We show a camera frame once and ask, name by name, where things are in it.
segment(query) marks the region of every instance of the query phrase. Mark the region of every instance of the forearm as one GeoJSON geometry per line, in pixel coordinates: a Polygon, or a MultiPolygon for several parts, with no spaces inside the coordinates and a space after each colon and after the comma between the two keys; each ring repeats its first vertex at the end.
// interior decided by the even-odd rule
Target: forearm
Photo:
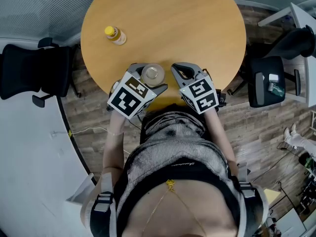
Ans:
{"type": "Polygon", "coordinates": [[[219,147],[224,154],[232,174],[238,175],[238,167],[233,148],[227,138],[226,132],[223,129],[215,109],[208,110],[204,113],[206,126],[210,133],[212,141],[219,147]]]}
{"type": "Polygon", "coordinates": [[[103,152],[103,169],[123,169],[124,167],[123,127],[125,119],[117,111],[112,111],[103,152]]]}

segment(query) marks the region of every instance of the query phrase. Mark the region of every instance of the black floor strip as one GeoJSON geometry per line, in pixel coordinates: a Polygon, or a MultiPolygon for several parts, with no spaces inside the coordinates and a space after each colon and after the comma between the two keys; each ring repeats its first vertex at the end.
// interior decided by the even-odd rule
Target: black floor strip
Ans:
{"type": "MultiPolygon", "coordinates": [[[[60,110],[61,116],[62,116],[62,118],[63,118],[63,121],[64,121],[64,124],[65,124],[66,130],[69,132],[69,130],[70,130],[69,123],[68,123],[68,120],[67,120],[67,117],[66,117],[66,114],[65,114],[65,110],[64,110],[64,107],[63,107],[63,104],[62,104],[62,102],[61,102],[60,97],[57,97],[57,102],[58,102],[59,110],[60,110]]],[[[75,151],[76,151],[76,153],[77,153],[77,156],[79,157],[79,159],[80,159],[80,161],[81,161],[81,163],[82,163],[82,165],[83,165],[85,171],[87,171],[87,174],[90,174],[91,171],[90,171],[90,169],[88,168],[87,164],[85,163],[85,160],[84,160],[83,157],[82,157],[82,154],[81,154],[81,152],[80,152],[80,150],[79,150],[79,148],[78,148],[78,145],[77,145],[77,143],[76,143],[75,138],[74,138],[73,135],[70,137],[70,140],[71,140],[71,143],[73,144],[73,147],[74,147],[74,149],[75,149],[75,151]]],[[[97,184],[97,182],[96,182],[96,180],[94,179],[94,177],[93,177],[91,180],[92,180],[92,182],[93,182],[95,185],[97,184]]]]}

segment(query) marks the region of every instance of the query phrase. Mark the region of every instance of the gold necklace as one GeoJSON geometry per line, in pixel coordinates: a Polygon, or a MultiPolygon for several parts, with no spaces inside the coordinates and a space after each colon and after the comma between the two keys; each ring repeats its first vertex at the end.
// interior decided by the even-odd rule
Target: gold necklace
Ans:
{"type": "Polygon", "coordinates": [[[191,213],[191,215],[193,216],[193,218],[195,219],[195,221],[197,222],[197,224],[199,225],[199,227],[201,228],[201,230],[203,231],[205,237],[207,236],[206,235],[206,232],[203,228],[203,226],[201,225],[201,223],[198,221],[198,219],[196,218],[196,216],[192,213],[192,211],[190,210],[190,208],[183,202],[183,200],[180,198],[180,196],[175,192],[173,186],[175,184],[175,181],[174,180],[167,180],[166,184],[168,185],[168,189],[166,190],[166,192],[162,195],[162,197],[160,198],[160,200],[158,201],[158,203],[156,204],[156,206],[154,207],[152,213],[150,214],[147,222],[146,222],[146,225],[145,227],[143,228],[143,231],[142,231],[142,237],[144,236],[144,232],[145,232],[145,229],[148,225],[148,223],[150,222],[150,220],[152,219],[152,216],[154,215],[156,209],[158,208],[158,206],[160,205],[161,201],[163,200],[164,196],[167,194],[168,191],[171,191],[172,193],[174,193],[178,199],[184,204],[184,206],[186,207],[186,209],[191,213]]]}

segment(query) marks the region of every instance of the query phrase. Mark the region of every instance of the yellow bottle cap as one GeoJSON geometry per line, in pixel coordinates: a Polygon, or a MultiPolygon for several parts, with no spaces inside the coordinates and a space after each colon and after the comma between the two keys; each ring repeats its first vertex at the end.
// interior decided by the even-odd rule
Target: yellow bottle cap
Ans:
{"type": "Polygon", "coordinates": [[[114,31],[115,31],[115,30],[114,30],[114,27],[112,27],[112,26],[107,26],[107,27],[104,29],[105,34],[108,35],[108,36],[113,35],[114,31]]]}

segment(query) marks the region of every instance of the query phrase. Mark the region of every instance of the yellow paper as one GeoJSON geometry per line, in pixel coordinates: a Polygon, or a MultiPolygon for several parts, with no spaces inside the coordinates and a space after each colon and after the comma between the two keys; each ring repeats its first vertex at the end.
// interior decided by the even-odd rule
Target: yellow paper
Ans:
{"type": "Polygon", "coordinates": [[[271,204],[278,197],[278,195],[281,194],[281,192],[276,192],[276,191],[269,190],[269,189],[265,189],[264,193],[267,196],[267,200],[268,200],[269,204],[271,204]]]}

